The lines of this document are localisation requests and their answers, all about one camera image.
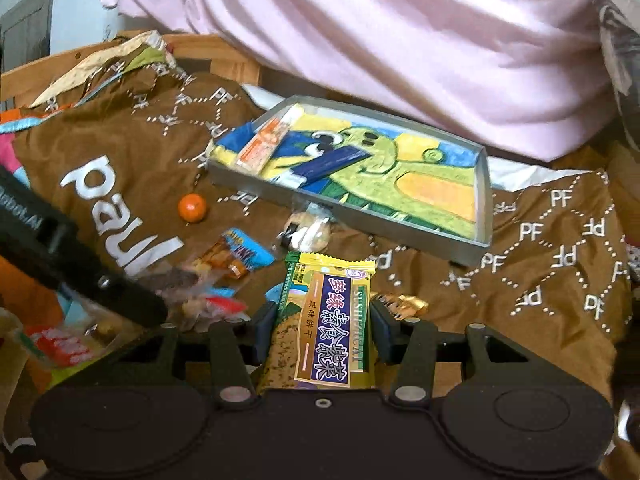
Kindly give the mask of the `gold brown snack packet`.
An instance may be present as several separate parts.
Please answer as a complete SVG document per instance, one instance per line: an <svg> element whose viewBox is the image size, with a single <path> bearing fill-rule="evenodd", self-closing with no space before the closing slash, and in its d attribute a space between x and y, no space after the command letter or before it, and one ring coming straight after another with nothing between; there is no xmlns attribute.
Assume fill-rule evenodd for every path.
<svg viewBox="0 0 640 480"><path fill-rule="evenodd" d="M397 321L405 321L408 318L420 318L428 309L428 303L418 297L392 294L376 294L374 299L386 307L386 310L393 315Z"/></svg>

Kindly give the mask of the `red quail egg packet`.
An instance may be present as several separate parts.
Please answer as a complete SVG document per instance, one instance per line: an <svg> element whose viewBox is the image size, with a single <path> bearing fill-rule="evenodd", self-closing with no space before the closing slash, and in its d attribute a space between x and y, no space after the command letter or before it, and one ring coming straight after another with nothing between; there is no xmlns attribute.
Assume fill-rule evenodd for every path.
<svg viewBox="0 0 640 480"><path fill-rule="evenodd" d="M185 266L143 274L137 283L163 299L168 315L165 325L180 332L206 333L218 322L248 322L247 305L233 289L215 287L215 274L198 273Z"/></svg>

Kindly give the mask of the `green yellow biscuit packet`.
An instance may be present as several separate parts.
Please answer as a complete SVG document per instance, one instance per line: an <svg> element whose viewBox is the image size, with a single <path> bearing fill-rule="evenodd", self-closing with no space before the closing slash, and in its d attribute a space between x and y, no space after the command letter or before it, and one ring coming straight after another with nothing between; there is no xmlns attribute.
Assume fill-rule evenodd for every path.
<svg viewBox="0 0 640 480"><path fill-rule="evenodd" d="M375 263L290 252L285 264L258 391L372 388L369 304Z"/></svg>

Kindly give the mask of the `blue sausage snack packet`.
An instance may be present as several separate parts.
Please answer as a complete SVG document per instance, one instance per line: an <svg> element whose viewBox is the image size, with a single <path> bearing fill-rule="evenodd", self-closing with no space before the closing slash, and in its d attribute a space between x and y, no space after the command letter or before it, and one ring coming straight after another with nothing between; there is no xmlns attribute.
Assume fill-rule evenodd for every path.
<svg viewBox="0 0 640 480"><path fill-rule="evenodd" d="M216 242L189 263L203 280L239 281L248 274L271 266L273 254L242 230L225 230Z"/></svg>

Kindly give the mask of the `light blue pig snack packet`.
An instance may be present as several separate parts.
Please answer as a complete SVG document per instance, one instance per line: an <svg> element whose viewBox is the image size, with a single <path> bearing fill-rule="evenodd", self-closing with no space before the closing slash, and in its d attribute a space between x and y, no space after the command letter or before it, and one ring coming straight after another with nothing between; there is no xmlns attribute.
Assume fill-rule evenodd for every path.
<svg viewBox="0 0 640 480"><path fill-rule="evenodd" d="M9 336L33 358L54 370L85 366L136 336L136 326L94 304L78 306L63 321L24 324L1 309L1 335Z"/></svg>

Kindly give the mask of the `clear round pastry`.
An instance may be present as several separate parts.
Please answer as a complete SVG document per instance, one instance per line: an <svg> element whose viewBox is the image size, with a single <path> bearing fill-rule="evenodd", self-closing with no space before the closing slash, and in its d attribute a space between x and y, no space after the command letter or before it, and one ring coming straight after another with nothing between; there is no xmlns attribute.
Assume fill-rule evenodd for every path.
<svg viewBox="0 0 640 480"><path fill-rule="evenodd" d="M280 246L290 252L323 252L331 237L331 215L315 204L294 211L279 235Z"/></svg>

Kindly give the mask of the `small orange mandarin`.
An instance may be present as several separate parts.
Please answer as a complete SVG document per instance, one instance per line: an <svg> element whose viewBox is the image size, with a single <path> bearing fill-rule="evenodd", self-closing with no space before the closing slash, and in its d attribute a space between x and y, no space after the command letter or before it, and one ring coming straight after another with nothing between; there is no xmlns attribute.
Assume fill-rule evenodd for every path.
<svg viewBox="0 0 640 480"><path fill-rule="evenodd" d="M207 211L208 203L200 194L186 194L179 200L178 214L186 223L201 222L206 217Z"/></svg>

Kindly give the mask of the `dark blue snack packet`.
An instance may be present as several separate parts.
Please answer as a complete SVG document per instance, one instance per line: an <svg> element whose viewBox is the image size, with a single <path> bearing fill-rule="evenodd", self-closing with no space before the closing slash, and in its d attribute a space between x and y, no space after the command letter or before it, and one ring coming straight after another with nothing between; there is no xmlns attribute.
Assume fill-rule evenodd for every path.
<svg viewBox="0 0 640 480"><path fill-rule="evenodd" d="M361 162L371 157L371 154L362 148L353 145L346 145L337 150L324 153L306 162L282 171L272 182L286 188L303 188L305 185L329 177L334 172L345 169L356 162Z"/></svg>

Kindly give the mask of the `orange white cracker packet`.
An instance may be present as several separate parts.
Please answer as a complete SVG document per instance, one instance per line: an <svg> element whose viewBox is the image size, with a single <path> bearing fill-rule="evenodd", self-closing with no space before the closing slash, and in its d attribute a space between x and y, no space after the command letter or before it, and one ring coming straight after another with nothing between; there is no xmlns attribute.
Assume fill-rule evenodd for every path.
<svg viewBox="0 0 640 480"><path fill-rule="evenodd" d="M246 174L258 176L290 129L291 124L279 118L272 118L255 128L254 136L236 155L233 167Z"/></svg>

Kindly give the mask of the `brown paul frank blanket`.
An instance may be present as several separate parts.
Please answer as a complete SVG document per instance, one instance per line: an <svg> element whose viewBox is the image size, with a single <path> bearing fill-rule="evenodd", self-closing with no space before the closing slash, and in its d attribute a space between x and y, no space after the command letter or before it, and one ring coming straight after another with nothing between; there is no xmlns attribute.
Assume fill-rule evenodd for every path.
<svg viewBox="0 0 640 480"><path fill-rule="evenodd" d="M280 302L290 208L221 185L210 144L262 116L242 84L189 73L157 32L90 54L28 105L1 115L6 169L78 227L104 266L137 283L189 263L228 229L274 257L235 291L252 318ZM208 203L186 223L186 194ZM85 366L54 370L21 462L51 479L634 479L639 474L639 281L603 170L509 192L490 182L491 243L470 266L353 229L331 214L323 252L371 260L370 301L428 303L438 329L427 406L388 402L397 365L375 351L369 389L213 396L206 333L136 326ZM58 323L94 304L1 256L1 309Z"/></svg>

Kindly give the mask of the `grey tray with dinosaur picture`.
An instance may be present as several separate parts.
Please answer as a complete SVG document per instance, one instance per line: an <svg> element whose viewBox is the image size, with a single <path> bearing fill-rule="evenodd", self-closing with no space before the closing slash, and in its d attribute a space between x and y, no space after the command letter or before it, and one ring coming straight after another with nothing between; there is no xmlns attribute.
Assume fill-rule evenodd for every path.
<svg viewBox="0 0 640 480"><path fill-rule="evenodd" d="M272 118L291 129L258 176L233 167ZM371 157L303 188L272 182L282 171L353 145ZM295 208L315 204L353 229L470 266L491 243L485 149L446 131L368 108L290 96L210 144L215 182Z"/></svg>

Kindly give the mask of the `pink bed sheet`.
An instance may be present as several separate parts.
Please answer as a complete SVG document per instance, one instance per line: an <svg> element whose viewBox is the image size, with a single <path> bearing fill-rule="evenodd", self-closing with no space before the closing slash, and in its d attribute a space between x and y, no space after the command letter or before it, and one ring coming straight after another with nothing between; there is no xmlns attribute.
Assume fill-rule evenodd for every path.
<svg viewBox="0 0 640 480"><path fill-rule="evenodd" d="M592 0L100 0L528 158L616 116Z"/></svg>

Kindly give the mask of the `wooden bed frame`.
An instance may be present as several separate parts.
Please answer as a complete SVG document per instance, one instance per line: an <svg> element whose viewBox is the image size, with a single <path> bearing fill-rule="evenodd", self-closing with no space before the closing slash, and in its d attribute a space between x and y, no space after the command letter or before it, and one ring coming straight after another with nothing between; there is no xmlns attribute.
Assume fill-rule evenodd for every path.
<svg viewBox="0 0 640 480"><path fill-rule="evenodd" d="M115 40L89 44L80 48L38 58L1 74L1 102L9 108L26 106L38 94L93 52L118 46L139 33L124 30ZM188 62L199 68L208 63L211 74L259 87L262 66L231 44L215 35L166 34L163 40L179 63Z"/></svg>

